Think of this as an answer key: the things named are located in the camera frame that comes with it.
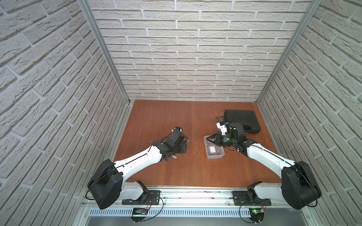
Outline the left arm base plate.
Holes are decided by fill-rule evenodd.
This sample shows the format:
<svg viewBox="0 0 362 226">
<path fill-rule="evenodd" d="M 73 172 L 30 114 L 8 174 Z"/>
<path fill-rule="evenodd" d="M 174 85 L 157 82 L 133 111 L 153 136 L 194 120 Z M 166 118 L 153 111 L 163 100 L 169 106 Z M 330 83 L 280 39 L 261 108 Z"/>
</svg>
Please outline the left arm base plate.
<svg viewBox="0 0 362 226">
<path fill-rule="evenodd" d="M 159 205 L 160 195 L 160 190 L 148 190 L 136 200 L 122 200 L 122 205 Z"/>
</svg>

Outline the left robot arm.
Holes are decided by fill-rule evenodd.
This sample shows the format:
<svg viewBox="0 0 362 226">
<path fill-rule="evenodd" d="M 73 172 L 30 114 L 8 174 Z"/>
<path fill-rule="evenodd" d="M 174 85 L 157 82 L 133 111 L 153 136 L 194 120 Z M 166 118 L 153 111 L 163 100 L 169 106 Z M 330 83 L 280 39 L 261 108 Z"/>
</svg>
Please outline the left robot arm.
<svg viewBox="0 0 362 226">
<path fill-rule="evenodd" d="M 181 127 L 175 127 L 168 136 L 153 142 L 150 147 L 126 159 L 113 162 L 104 160 L 94 172 L 87 188 L 99 209 L 110 207 L 117 200 L 123 205 L 150 205 L 159 201 L 156 195 L 159 191 L 150 191 L 141 182 L 126 182 L 137 172 L 167 161 L 177 153 L 186 153 L 188 137 Z"/>
</svg>

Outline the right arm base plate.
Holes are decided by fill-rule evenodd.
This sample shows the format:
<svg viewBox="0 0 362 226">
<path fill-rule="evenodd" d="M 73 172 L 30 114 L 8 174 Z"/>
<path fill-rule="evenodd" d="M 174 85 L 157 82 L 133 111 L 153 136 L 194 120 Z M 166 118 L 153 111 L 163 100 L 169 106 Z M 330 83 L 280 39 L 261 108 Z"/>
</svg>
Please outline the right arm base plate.
<svg viewBox="0 0 362 226">
<path fill-rule="evenodd" d="M 270 199 L 260 199 L 250 191 L 232 191 L 232 197 L 235 206 L 250 205 L 250 206 L 271 206 Z"/>
</svg>

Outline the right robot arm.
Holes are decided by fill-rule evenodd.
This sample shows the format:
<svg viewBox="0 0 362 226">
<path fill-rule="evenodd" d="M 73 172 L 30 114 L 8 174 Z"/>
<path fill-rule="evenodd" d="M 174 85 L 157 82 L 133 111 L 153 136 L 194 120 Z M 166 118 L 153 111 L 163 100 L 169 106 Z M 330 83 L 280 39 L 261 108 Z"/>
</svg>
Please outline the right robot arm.
<svg viewBox="0 0 362 226">
<path fill-rule="evenodd" d="M 285 201 L 294 209 L 316 207 L 322 192 L 310 166 L 284 158 L 253 139 L 247 138 L 239 122 L 220 124 L 220 132 L 208 136 L 207 141 L 218 147 L 234 147 L 236 151 L 263 164 L 281 178 L 280 183 L 255 182 L 248 186 L 247 202 L 258 203 L 273 199 Z"/>
</svg>

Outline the translucent plastic storage box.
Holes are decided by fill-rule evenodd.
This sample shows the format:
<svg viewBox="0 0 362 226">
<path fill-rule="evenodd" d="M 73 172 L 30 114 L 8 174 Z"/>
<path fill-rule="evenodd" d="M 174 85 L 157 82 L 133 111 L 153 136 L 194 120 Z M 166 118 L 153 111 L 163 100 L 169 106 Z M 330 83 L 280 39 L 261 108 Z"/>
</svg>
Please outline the translucent plastic storage box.
<svg viewBox="0 0 362 226">
<path fill-rule="evenodd" d="M 208 141 L 206 138 L 208 136 L 204 136 L 204 144 L 205 144 L 205 150 L 206 150 L 206 157 L 209 160 L 213 159 L 221 159 L 224 155 L 224 148 L 219 147 L 215 145 L 214 143 Z"/>
</svg>

